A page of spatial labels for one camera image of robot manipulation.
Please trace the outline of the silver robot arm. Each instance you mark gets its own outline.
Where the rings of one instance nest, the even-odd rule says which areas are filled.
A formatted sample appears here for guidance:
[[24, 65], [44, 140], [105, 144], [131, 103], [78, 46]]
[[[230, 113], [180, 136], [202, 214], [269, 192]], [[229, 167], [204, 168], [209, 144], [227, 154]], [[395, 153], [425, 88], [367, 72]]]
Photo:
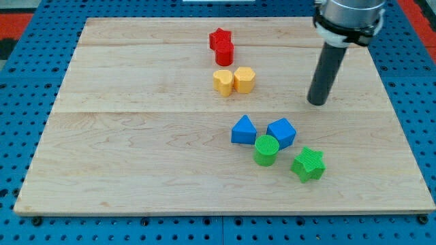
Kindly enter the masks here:
[[315, 0], [313, 24], [335, 48], [368, 46], [384, 23], [385, 0]]

